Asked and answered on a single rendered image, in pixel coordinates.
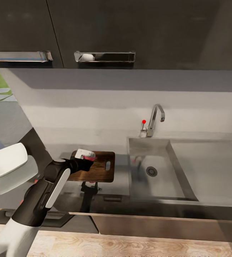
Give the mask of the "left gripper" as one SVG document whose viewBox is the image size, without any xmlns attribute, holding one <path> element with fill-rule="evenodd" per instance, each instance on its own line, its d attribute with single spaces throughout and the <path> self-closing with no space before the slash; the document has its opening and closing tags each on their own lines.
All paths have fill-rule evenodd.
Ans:
<svg viewBox="0 0 232 257">
<path fill-rule="evenodd" d="M 75 158 L 74 156 L 70 157 L 70 160 L 75 160 L 76 164 L 77 164 L 77 172 L 80 170 L 83 171 L 89 171 L 90 170 L 90 166 L 93 165 L 93 161 L 90 160 L 86 160 L 86 159 L 79 159 L 79 158 Z"/>
</svg>

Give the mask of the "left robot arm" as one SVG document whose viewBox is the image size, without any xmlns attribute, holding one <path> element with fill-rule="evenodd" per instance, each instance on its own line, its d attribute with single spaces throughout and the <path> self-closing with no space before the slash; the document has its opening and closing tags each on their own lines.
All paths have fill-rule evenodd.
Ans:
<svg viewBox="0 0 232 257">
<path fill-rule="evenodd" d="M 75 157 L 54 159 L 44 170 L 45 180 L 39 179 L 25 193 L 24 199 L 0 232 L 0 257 L 27 257 L 33 241 L 60 194 L 70 174 L 89 171 L 95 153 L 78 149 Z"/>
</svg>

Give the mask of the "parer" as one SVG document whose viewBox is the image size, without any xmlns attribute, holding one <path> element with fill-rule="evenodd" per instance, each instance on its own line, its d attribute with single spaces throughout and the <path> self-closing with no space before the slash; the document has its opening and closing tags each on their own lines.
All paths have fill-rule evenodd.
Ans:
<svg viewBox="0 0 232 257">
<path fill-rule="evenodd" d="M 37 183 L 38 180 L 39 180 L 39 179 L 42 179 L 43 177 L 44 177 L 44 171 L 41 173 L 41 175 L 39 176 L 39 178 L 35 180 L 35 183 Z"/>
</svg>

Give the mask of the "cutting board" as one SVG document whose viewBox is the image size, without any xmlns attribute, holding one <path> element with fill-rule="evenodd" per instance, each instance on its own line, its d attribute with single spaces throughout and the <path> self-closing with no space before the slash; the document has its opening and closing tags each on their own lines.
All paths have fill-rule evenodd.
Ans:
<svg viewBox="0 0 232 257">
<path fill-rule="evenodd" d="M 93 151 L 96 160 L 89 171 L 80 170 L 69 175 L 68 180 L 96 180 L 96 181 L 112 181 L 114 179 L 115 153 L 108 151 Z M 73 151 L 72 156 L 75 157 L 77 150 Z M 110 170 L 105 170 L 106 161 L 110 160 Z"/>
</svg>

